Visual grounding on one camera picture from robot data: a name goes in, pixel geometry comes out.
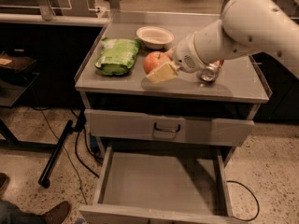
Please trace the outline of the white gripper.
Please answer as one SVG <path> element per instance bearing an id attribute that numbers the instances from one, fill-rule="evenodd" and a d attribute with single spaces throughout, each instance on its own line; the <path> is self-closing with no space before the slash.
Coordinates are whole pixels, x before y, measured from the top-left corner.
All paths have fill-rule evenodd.
<path id="1" fill-rule="evenodd" d="M 195 34 L 187 35 L 175 47 L 168 49 L 165 54 L 175 62 L 146 63 L 146 78 L 151 83 L 160 83 L 178 76 L 178 70 L 195 73 L 203 70 L 206 64 L 200 59 L 194 44 Z"/>

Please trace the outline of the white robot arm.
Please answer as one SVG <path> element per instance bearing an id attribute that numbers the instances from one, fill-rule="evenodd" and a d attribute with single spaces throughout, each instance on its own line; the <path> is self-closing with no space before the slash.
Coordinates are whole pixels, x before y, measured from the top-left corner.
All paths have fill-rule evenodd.
<path id="1" fill-rule="evenodd" d="M 299 77 L 299 25 L 272 0 L 230 0 L 216 21 L 170 49 L 170 60 L 150 71 L 147 79 L 160 83 L 185 72 L 213 82 L 223 61 L 259 52 Z"/>

